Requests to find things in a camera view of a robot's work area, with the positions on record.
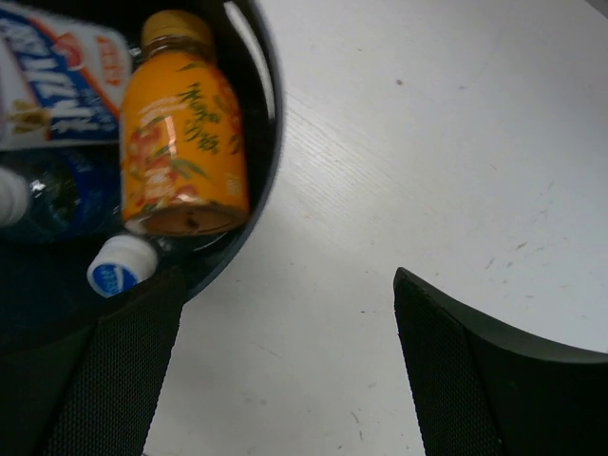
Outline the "clear bottle orange blue label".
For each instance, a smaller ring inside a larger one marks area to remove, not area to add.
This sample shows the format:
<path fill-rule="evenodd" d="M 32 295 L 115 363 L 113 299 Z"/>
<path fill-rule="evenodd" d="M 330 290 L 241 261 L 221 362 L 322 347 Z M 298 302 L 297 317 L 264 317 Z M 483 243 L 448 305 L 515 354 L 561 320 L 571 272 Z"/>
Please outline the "clear bottle orange blue label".
<path fill-rule="evenodd" d="M 2 150 L 116 142 L 133 68 L 117 30 L 2 2 Z"/>

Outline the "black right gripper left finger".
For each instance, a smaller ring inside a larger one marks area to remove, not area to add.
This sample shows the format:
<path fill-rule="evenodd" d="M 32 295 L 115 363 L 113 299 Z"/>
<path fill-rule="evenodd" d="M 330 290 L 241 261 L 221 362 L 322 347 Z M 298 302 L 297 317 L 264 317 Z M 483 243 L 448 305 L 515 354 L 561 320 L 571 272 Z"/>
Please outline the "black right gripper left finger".
<path fill-rule="evenodd" d="M 186 297 L 173 267 L 3 347 L 2 454 L 143 454 Z"/>

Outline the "blue label Pocari Sweat bottle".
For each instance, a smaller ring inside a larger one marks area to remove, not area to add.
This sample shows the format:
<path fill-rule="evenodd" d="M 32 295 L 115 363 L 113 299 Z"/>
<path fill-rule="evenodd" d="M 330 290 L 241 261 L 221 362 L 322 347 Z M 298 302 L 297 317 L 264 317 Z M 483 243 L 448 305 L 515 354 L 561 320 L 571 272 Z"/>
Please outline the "blue label Pocari Sweat bottle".
<path fill-rule="evenodd" d="M 163 263 L 204 251 L 221 234 L 194 237 L 138 235 L 124 228 L 121 173 L 115 152 L 33 150 L 21 168 L 32 196 L 28 213 L 9 231 L 28 244 L 107 235 L 86 278 L 103 297 L 121 294 L 152 277 Z"/>

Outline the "orange juice bottle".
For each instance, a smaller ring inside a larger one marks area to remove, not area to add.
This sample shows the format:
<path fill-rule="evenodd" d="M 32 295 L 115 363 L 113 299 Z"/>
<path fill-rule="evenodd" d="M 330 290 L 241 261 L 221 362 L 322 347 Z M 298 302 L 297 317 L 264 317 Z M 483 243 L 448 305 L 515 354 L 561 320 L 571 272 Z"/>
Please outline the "orange juice bottle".
<path fill-rule="evenodd" d="M 250 214 L 243 126 L 211 30 L 162 10 L 143 24 L 142 52 L 120 116 L 125 228 L 186 237 L 239 227 Z"/>

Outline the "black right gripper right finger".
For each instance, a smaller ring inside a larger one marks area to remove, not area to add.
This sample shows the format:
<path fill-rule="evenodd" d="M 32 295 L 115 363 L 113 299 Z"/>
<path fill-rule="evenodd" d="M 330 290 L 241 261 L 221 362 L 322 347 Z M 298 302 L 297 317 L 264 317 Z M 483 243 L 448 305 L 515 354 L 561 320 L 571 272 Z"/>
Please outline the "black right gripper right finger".
<path fill-rule="evenodd" d="M 400 268 L 394 310 L 427 455 L 604 455 L 607 356 L 524 332 Z"/>

